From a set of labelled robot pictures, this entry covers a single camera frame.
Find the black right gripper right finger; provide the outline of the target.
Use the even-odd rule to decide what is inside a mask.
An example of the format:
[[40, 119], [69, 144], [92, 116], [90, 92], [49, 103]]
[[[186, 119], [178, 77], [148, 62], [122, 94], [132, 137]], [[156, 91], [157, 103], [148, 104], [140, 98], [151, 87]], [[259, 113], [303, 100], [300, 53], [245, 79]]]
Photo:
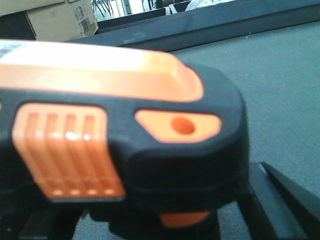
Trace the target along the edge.
[[237, 203], [253, 240], [320, 238], [320, 198], [265, 162], [250, 163]]

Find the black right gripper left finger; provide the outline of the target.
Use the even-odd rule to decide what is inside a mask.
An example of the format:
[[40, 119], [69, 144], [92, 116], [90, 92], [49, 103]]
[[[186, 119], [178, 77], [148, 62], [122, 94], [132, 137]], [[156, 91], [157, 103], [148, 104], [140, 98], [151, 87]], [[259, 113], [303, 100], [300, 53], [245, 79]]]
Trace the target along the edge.
[[18, 232], [19, 240], [72, 240], [82, 210], [38, 210], [33, 212]]

